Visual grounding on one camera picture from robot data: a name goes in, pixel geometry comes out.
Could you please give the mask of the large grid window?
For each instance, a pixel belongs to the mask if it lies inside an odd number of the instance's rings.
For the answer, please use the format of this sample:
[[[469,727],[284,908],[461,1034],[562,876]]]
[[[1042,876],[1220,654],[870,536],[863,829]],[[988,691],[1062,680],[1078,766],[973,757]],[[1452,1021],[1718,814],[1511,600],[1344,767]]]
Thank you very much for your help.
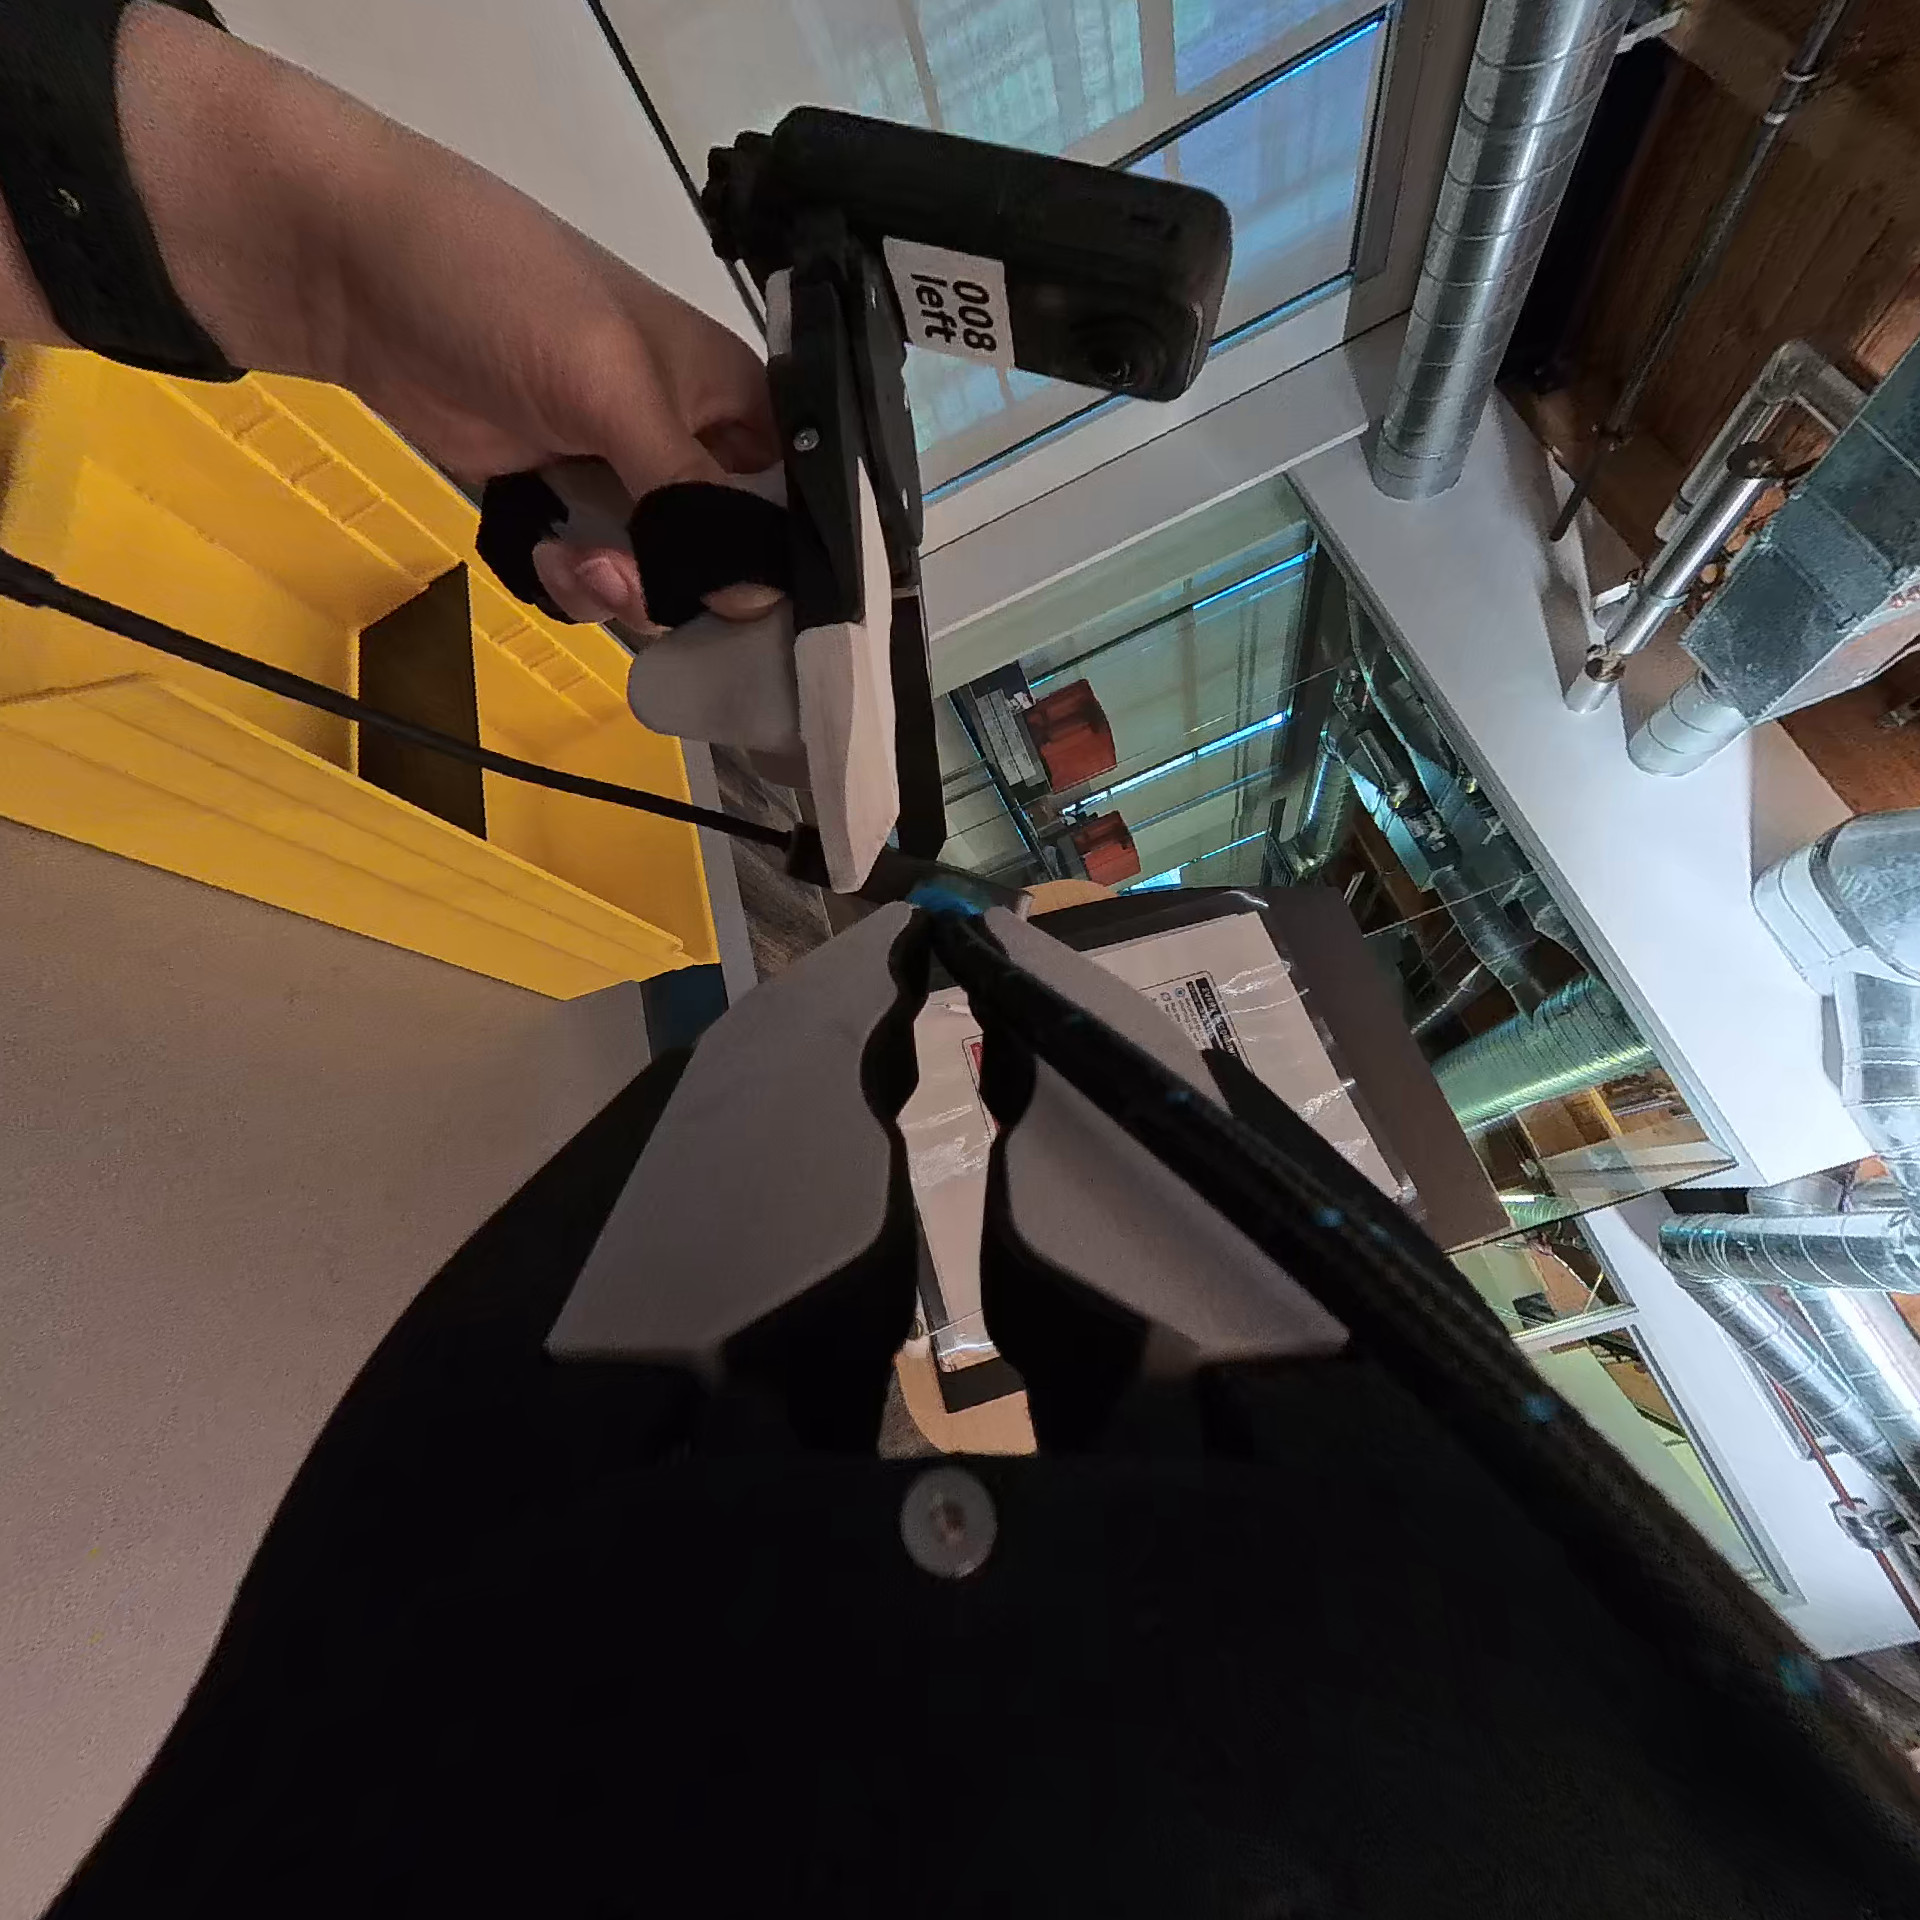
[[[802,106],[1197,184],[1231,215],[1215,354],[1344,293],[1396,4],[591,4],[689,180]]]

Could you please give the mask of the rectangular foil duct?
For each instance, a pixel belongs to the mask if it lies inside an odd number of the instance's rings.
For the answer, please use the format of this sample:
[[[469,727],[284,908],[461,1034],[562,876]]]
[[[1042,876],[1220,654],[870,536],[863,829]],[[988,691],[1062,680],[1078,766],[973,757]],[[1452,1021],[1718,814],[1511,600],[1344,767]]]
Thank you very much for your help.
[[[1687,628],[1717,732],[1821,703],[1916,643],[1918,350],[1865,399]]]

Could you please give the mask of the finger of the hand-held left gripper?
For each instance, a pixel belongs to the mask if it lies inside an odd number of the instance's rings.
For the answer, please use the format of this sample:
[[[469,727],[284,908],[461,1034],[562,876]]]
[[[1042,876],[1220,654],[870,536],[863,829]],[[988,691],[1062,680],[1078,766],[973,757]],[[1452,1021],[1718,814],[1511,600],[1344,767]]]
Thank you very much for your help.
[[[893,584],[886,644],[896,698],[896,846],[912,858],[936,858],[944,850],[949,823],[919,583]]]
[[[799,742],[826,886],[857,893],[889,850],[900,814],[893,596],[863,622],[833,622],[796,639]]]

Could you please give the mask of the yellow plastic bin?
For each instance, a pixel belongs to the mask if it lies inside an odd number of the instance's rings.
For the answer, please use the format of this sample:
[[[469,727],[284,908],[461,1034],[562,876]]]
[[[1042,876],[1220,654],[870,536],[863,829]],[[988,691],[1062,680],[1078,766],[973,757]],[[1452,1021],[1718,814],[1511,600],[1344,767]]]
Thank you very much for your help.
[[[525,608],[478,510],[342,390],[12,346],[7,552],[356,698],[360,631],[469,567],[481,748],[687,799],[629,652]],[[487,842],[365,784],[353,724],[4,603],[4,819],[548,999],[720,958],[698,834],[485,775]]]

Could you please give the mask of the round spiral metal duct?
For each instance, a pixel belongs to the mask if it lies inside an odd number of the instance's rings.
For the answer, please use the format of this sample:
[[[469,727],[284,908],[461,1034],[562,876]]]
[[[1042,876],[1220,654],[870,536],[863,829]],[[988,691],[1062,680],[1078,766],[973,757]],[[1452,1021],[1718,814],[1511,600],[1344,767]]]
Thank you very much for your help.
[[[1449,491],[1470,458],[1551,223],[1618,58],[1626,2],[1487,2],[1370,476]]]

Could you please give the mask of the black bin divider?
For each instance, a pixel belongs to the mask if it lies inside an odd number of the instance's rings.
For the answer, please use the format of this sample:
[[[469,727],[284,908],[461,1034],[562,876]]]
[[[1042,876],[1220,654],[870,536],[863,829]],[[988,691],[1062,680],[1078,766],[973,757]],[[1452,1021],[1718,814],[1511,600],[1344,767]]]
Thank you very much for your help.
[[[360,631],[356,700],[469,748],[481,742],[466,564]],[[358,724],[353,772],[479,842],[488,837],[485,770],[474,763]]]

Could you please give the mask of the person's left hand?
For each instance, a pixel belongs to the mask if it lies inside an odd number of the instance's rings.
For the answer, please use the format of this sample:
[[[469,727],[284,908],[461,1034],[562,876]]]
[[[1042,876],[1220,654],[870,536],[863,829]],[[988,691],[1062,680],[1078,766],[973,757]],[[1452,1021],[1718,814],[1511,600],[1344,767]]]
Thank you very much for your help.
[[[166,277],[229,363],[338,387],[473,484],[772,468],[760,359],[469,157],[173,7],[133,4],[113,63]]]

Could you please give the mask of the large round foil duct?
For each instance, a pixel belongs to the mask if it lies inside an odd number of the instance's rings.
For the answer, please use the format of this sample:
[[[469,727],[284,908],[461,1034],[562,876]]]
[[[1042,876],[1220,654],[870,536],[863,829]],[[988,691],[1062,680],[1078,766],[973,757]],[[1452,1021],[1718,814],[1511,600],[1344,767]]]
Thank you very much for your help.
[[[1916,1198],[1916,807],[1830,827],[1765,869],[1750,901],[1794,971],[1830,1005],[1842,1107]]]

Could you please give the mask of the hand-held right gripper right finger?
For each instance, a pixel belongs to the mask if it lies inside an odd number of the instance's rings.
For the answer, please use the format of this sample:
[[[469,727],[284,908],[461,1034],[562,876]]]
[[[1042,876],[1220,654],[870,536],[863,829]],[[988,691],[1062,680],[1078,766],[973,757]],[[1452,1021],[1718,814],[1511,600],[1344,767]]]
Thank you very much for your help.
[[[1200,1047],[1156,1000],[1103,964],[990,910],[982,928],[1022,971],[1093,1015],[1170,1069],[1202,1109],[1226,1114]],[[1026,1251],[1134,1312],[1150,1335],[1185,1357],[1326,1357],[1349,1333],[1273,1258],[1097,1104],[1036,1062],[1017,1120],[999,1125],[999,1184]]]

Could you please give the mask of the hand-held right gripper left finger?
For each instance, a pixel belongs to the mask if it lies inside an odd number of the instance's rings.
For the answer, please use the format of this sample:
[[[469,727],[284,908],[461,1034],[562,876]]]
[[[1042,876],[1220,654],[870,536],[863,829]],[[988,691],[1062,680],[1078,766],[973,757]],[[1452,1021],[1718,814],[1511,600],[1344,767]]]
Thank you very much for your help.
[[[546,1351],[713,1372],[879,1239],[914,1080],[919,911],[889,903],[732,1005],[689,1052]]]

